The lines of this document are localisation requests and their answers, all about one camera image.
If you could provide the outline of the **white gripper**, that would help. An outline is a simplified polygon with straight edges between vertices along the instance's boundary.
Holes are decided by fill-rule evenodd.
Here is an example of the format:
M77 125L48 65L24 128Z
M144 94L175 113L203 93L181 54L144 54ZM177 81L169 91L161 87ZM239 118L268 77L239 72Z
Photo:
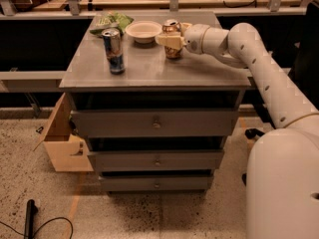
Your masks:
M194 54L202 54L202 40L205 32L209 29L208 25L191 23L180 23L181 30L184 32L184 37L181 33L161 33L155 37L159 45L180 50L184 46Z

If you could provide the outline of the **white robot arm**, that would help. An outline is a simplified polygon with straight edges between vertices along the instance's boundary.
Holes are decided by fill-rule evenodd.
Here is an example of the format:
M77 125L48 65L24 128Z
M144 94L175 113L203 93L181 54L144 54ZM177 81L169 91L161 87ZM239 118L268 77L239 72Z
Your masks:
M188 24L160 45L246 67L275 129L254 144L246 175L247 239L319 239L319 111L266 51L248 23L229 30Z

